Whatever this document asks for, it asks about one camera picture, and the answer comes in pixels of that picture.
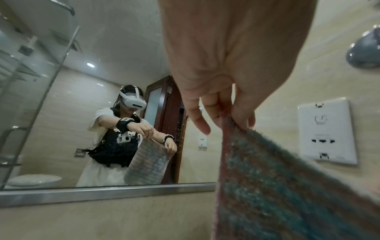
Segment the hand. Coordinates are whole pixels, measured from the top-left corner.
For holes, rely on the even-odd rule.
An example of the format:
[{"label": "hand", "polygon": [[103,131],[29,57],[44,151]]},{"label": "hand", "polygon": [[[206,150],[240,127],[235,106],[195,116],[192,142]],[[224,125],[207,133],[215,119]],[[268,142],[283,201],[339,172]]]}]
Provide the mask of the hand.
[{"label": "hand", "polygon": [[146,123],[131,122],[127,125],[127,128],[131,132],[141,134],[143,138],[152,138],[155,131],[154,127]]},{"label": "hand", "polygon": [[[291,74],[317,0],[159,0],[168,64],[187,113],[204,134],[231,113],[243,129]],[[232,85],[236,98],[232,105]]]},{"label": "hand", "polygon": [[171,138],[166,139],[165,148],[167,148],[168,154],[174,154],[177,152],[177,145],[175,144],[174,140]]}]

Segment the vr headset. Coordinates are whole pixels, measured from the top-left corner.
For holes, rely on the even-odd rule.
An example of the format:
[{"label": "vr headset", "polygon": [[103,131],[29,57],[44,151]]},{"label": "vr headset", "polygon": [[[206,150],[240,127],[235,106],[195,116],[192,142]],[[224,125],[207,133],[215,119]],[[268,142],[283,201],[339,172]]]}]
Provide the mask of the vr headset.
[{"label": "vr headset", "polygon": [[146,102],[144,99],[140,98],[139,89],[136,86],[134,87],[136,90],[136,95],[126,95],[122,92],[122,90],[120,90],[119,94],[123,98],[121,102],[129,108],[144,110],[146,108]]}]

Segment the person wearing vr headset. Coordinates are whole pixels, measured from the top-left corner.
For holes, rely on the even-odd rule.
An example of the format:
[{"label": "person wearing vr headset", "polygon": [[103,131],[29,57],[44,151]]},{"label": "person wearing vr headset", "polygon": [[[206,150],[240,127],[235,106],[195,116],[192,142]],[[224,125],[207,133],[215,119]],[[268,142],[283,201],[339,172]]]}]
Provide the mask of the person wearing vr headset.
[{"label": "person wearing vr headset", "polygon": [[92,158],[86,165],[77,187],[125,185],[124,175],[144,138],[151,138],[175,153],[172,135],[158,132],[135,112],[144,110],[143,91],[133,85],[123,86],[112,108],[96,112],[88,130],[95,133],[95,148],[87,150]]}]

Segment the black chest harness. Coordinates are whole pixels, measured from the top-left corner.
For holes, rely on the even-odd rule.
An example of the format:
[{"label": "black chest harness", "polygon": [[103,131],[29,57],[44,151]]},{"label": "black chest harness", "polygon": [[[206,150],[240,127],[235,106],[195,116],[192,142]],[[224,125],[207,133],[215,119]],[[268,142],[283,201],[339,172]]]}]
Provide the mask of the black chest harness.
[{"label": "black chest harness", "polygon": [[[111,110],[115,116],[119,117],[117,109],[111,108]],[[136,123],[140,123],[140,118],[137,115],[134,114],[132,118]],[[117,139],[120,134],[121,132],[117,129],[108,129],[101,143],[95,149],[87,150],[88,155],[98,163],[107,167],[110,167],[111,164],[128,167],[137,152],[139,135],[137,133],[128,134],[128,142],[118,143]]]}]

